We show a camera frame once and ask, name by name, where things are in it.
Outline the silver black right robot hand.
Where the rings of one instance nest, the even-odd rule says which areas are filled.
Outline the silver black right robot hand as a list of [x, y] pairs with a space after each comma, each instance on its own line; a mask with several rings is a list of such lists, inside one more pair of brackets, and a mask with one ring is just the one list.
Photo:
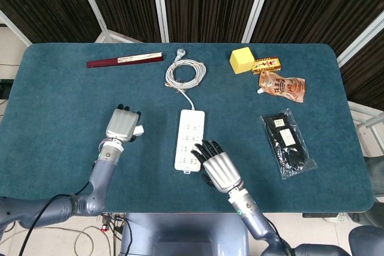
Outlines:
[[234, 189], [243, 188], [244, 182], [238, 169], [216, 141], [203, 139], [201, 144], [194, 144], [191, 153], [205, 169], [211, 185], [219, 192], [230, 193]]

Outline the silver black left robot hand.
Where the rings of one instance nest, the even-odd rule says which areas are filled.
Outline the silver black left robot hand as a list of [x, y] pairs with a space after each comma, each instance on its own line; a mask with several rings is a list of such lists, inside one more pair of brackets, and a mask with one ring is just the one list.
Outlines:
[[139, 124], [141, 112], [132, 112], [129, 106], [118, 104], [106, 128], [106, 137], [121, 141], [132, 142], [144, 133]]

